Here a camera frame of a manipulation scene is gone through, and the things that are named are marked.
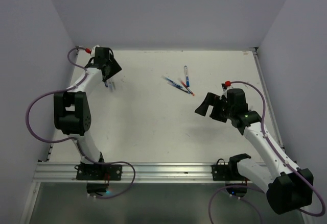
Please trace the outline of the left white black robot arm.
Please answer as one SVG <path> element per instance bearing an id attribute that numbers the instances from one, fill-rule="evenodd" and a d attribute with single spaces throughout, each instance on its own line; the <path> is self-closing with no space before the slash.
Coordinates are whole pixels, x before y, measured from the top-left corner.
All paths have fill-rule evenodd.
<path id="1" fill-rule="evenodd" d="M 85 51 L 90 54 L 90 59 L 85 66 L 81 66 L 84 75 L 80 76 L 70 87 L 53 96 L 54 125 L 74 142 L 80 154 L 81 163 L 90 165 L 89 175 L 98 180 L 106 175 L 106 166 L 102 153 L 89 132 L 92 118 L 88 96 L 101 83 L 107 86 L 107 81 L 122 68 L 109 47 L 97 45 Z"/>

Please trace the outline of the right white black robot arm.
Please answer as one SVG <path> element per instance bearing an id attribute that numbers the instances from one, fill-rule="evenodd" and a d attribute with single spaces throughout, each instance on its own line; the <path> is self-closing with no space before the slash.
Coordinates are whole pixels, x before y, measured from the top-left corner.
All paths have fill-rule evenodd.
<path id="1" fill-rule="evenodd" d="M 258 165 L 248 154 L 232 156 L 227 168 L 232 179 L 245 177 L 251 180 L 265 193 L 270 207 L 277 214 L 312 203 L 313 174 L 307 168 L 301 169 L 270 138 L 260 115 L 249 110 L 242 89 L 226 89 L 222 96 L 207 93 L 195 113 L 205 116 L 209 106 L 213 108 L 210 118 L 220 122 L 230 120 L 266 164 L 265 167 Z"/>

